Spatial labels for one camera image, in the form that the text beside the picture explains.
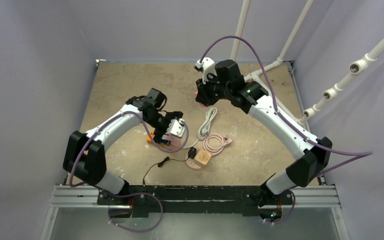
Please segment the pink cube socket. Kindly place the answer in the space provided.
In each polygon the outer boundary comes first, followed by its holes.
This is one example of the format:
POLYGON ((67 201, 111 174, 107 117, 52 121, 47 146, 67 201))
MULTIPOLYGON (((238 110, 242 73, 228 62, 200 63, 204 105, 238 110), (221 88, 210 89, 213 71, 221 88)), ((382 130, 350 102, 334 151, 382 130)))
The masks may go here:
POLYGON ((169 150, 179 149, 182 145, 182 140, 176 136, 169 135, 167 140, 169 141, 169 145, 167 146, 169 150))

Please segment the black power adapter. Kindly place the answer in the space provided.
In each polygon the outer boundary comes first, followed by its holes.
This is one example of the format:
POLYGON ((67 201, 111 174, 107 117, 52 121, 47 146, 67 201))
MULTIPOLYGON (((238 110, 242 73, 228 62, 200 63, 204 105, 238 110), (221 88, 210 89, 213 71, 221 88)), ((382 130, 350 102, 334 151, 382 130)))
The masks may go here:
POLYGON ((193 160, 197 155, 197 149, 195 147, 191 147, 187 153, 187 157, 190 160, 193 160))

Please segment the pink round power socket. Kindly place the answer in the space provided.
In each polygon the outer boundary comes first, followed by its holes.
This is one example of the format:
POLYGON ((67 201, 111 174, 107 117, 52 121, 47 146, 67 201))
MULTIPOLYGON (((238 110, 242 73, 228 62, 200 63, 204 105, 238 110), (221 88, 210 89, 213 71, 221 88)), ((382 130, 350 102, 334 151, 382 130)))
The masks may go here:
POLYGON ((196 170, 196 171, 202 170, 205 167, 205 165, 198 164, 194 159, 188 159, 188 152, 185 155, 185 164, 190 169, 196 170))

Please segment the beige cube power socket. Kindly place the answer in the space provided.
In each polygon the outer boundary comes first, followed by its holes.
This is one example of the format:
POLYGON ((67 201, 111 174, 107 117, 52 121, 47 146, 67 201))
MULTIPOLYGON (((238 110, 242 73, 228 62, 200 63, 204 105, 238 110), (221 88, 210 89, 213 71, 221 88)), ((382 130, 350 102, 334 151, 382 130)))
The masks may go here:
POLYGON ((194 157, 194 160, 195 160, 198 164, 200 164, 200 165, 202 165, 202 166, 206 166, 206 165, 209 163, 211 157, 212 157, 212 155, 211 155, 209 152, 207 152, 207 151, 204 150, 204 149, 200 149, 200 150, 197 152, 196 156, 194 157))

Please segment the orange power strip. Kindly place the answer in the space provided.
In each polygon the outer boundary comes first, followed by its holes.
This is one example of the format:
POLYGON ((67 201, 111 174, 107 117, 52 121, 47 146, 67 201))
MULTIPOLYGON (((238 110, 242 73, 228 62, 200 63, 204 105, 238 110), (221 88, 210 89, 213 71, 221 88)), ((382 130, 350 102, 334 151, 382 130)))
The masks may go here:
POLYGON ((150 131, 149 134, 146 135, 146 142, 150 145, 154 145, 154 144, 158 145, 159 143, 155 141, 154 137, 155 137, 154 131, 150 131))

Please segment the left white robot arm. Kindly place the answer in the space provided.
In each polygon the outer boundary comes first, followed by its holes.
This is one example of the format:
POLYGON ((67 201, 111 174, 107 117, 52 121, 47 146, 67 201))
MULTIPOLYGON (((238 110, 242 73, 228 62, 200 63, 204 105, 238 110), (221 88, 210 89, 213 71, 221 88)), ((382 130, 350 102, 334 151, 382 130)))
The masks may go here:
POLYGON ((73 177, 82 183, 109 192, 109 197, 118 205, 129 199, 129 183, 107 169, 107 150, 130 129, 142 124, 151 142, 166 153, 178 152, 166 149, 168 137, 181 140, 189 136, 189 129, 181 111, 161 114, 167 97, 152 88, 147 95, 129 98, 112 117, 86 132, 74 131, 68 139, 62 167, 69 176, 69 185, 74 187, 73 177))

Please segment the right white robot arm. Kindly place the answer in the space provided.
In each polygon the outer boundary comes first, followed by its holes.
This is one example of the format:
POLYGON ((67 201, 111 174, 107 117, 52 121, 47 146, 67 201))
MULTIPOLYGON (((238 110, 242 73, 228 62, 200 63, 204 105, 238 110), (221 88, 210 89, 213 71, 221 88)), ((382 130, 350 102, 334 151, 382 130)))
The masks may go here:
POLYGON ((274 203, 281 193, 292 187, 306 187, 327 166, 332 142, 300 127, 273 103, 269 92, 258 82, 246 82, 235 61, 215 63, 205 57, 198 60, 194 68, 202 73, 202 78, 196 81, 196 102, 209 107, 219 100, 230 101, 267 127, 294 158, 285 170, 262 184, 260 196, 264 202, 274 203))

